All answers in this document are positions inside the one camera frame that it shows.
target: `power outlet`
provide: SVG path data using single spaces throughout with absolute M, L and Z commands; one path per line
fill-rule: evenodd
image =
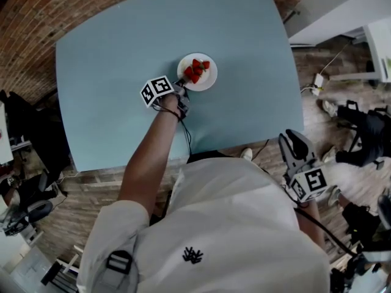
M 323 89 L 323 82 L 324 82 L 324 77 L 320 74 L 315 74 L 312 85 L 316 88 L 311 89 L 313 95 L 316 96 L 319 95 L 320 91 Z

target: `white t-shirt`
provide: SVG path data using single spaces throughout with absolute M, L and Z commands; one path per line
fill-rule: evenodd
M 137 292 L 329 292 L 325 252 L 299 230 L 279 185 L 236 158 L 185 165 L 166 217 L 149 227 L 133 201 L 103 207 L 82 256 L 78 286 L 137 232 Z

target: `shirt sleeve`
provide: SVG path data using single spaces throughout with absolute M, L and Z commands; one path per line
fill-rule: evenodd
M 77 279 L 80 292 L 89 291 L 97 268 L 112 252 L 148 226 L 148 212 L 137 202 L 116 201 L 103 207 L 82 255 Z

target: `black buckle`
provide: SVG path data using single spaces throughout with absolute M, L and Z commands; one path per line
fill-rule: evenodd
M 132 261 L 132 256 L 127 251 L 114 251 L 106 261 L 106 268 L 128 275 Z

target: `floor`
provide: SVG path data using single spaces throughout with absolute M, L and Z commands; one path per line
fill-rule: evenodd
M 338 37 L 317 48 L 293 50 L 301 87 L 307 86 L 313 75 L 319 72 L 347 41 L 345 38 Z M 368 59 L 370 53 L 365 45 L 350 45 L 327 68 L 324 75 L 365 71 Z M 390 103 L 391 91 L 383 85 L 374 90 L 367 83 L 360 81 L 328 82 L 319 98 L 332 99 L 340 104 L 344 104 L 347 99 L 352 99 L 359 103 L 361 110 L 366 111 Z M 304 134 L 313 142 L 316 151 L 321 155 L 331 145 L 343 147 L 350 134 L 346 129 L 337 128 L 335 120 L 331 120 L 327 114 L 320 111 L 317 99 L 309 90 L 302 94 Z M 222 152 L 238 156 L 244 147 L 250 146 L 256 153 L 264 144 L 265 142 L 262 141 L 225 149 Z M 377 196 L 389 185 L 390 161 L 386 159 L 381 171 L 376 171 L 373 164 L 361 169 L 345 164 L 329 164 L 327 166 L 329 182 L 338 184 L 352 201 L 370 205 L 371 209 L 376 211 Z M 156 201 L 157 214 L 161 212 L 166 193 L 171 190 L 179 168 L 185 162 L 186 158 L 169 162 Z M 267 147 L 255 158 L 255 162 L 278 181 L 282 179 L 286 167 L 276 139 L 270 140 Z M 73 249 L 74 245 L 85 246 L 101 207 L 116 201 L 123 171 L 124 167 L 79 174 L 76 174 L 72 167 L 65 170 L 64 174 L 69 178 L 65 178 L 60 187 L 68 192 L 68 198 L 50 216 L 39 222 L 39 229 L 45 232 L 38 242 L 41 250 L 53 259 L 59 257 L 69 261 L 76 253 Z M 349 237 L 345 235 L 347 225 L 341 216 L 342 210 L 337 206 L 329 208 L 325 198 L 326 195 L 319 200 L 321 221 L 347 244 Z M 343 253 L 340 253 L 330 241 L 327 241 L 327 254 L 330 262 L 335 262 L 343 256 Z

